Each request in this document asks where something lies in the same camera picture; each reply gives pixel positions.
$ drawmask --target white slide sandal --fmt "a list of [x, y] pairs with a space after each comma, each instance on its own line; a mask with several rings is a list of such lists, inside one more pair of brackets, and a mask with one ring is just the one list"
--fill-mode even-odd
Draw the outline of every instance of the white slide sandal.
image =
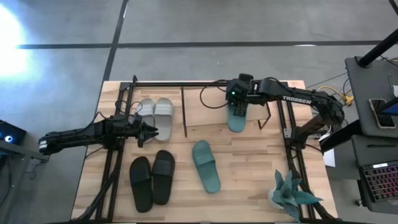
[[[142, 120], [146, 124], [154, 127], [155, 126], [155, 102], [150, 98], [145, 98], [141, 100], [140, 104], [137, 106], [137, 113], [142, 116]], [[145, 142], [151, 142], [153, 138], [146, 140]]]
[[159, 135], [155, 136], [158, 141], [169, 141], [173, 126], [173, 103], [167, 98], [159, 98], [155, 107], [155, 127]]

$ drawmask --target smartphone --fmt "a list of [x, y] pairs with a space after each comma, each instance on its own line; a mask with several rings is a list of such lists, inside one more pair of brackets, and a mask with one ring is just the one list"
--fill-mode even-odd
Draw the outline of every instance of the smartphone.
[[386, 101], [383, 99], [369, 99], [369, 104], [371, 105], [371, 111], [376, 120], [376, 124], [379, 128], [394, 129], [396, 124], [390, 115], [377, 114], [378, 108], [384, 106]]

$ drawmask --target black slide sandal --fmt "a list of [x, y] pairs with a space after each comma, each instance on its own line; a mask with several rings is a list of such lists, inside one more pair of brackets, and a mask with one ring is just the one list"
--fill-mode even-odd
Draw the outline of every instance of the black slide sandal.
[[152, 208], [152, 181], [146, 157], [138, 157], [131, 163], [130, 184], [137, 211], [148, 212]]
[[154, 166], [152, 167], [155, 204], [165, 205], [169, 201], [174, 169], [175, 161], [173, 155], [165, 150], [157, 152]]

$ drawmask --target keyboard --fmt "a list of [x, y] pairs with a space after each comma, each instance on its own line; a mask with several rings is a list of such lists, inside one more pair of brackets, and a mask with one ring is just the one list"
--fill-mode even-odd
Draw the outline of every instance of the keyboard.
[[398, 198], [398, 161], [362, 166], [361, 175], [373, 202]]

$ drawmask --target slide sandal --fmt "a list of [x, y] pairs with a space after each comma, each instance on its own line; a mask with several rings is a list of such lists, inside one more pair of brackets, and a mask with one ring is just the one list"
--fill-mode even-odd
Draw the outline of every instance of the slide sandal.
[[[149, 126], [155, 126], [155, 102], [150, 98], [145, 98], [141, 100], [140, 104], [137, 106], [137, 113], [142, 116], [142, 120], [145, 121]], [[146, 140], [145, 142], [151, 142], [153, 138]]]
[[155, 204], [165, 205], [169, 201], [174, 169], [175, 161], [173, 155], [165, 150], [157, 152], [154, 166], [152, 167]]
[[228, 104], [228, 114], [226, 119], [228, 124], [228, 129], [232, 132], [240, 133], [244, 130], [244, 125], [246, 124], [246, 115], [235, 116], [234, 111], [235, 111], [234, 106]]
[[146, 157], [138, 157], [131, 163], [130, 183], [137, 211], [148, 212], [152, 208], [152, 180]]
[[172, 134], [173, 126], [173, 103], [167, 98], [160, 98], [155, 107], [155, 127], [158, 135], [155, 137], [159, 141], [168, 141]]
[[209, 194], [220, 191], [221, 184], [217, 174], [216, 161], [209, 143], [205, 140], [196, 142], [192, 149], [192, 158], [206, 191]]

